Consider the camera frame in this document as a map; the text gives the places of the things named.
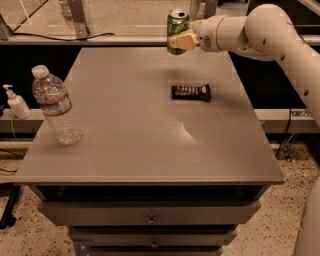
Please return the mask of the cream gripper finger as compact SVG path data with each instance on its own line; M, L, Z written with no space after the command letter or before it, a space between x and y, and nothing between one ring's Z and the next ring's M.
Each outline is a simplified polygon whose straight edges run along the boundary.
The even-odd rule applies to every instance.
M197 34L193 29L170 36L168 43L170 47L181 50L193 50L199 45Z

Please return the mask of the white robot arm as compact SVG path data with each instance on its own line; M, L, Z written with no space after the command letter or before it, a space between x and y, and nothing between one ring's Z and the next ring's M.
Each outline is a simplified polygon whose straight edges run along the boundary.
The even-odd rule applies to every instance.
M213 16L191 21L187 30L168 37L173 48L207 52L231 51L240 56L275 61L314 119L319 118L320 57L296 32L284 10L262 4L248 15ZM320 256L319 146L310 143L308 157L284 163L287 183L263 197L265 207L240 229L223 256Z

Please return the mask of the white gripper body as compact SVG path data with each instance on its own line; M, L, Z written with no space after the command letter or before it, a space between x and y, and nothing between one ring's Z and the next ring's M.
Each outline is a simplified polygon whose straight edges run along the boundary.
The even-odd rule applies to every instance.
M190 27L196 34L198 46L206 52L220 52L218 46L218 29L226 15L212 16L208 19L196 20L190 23Z

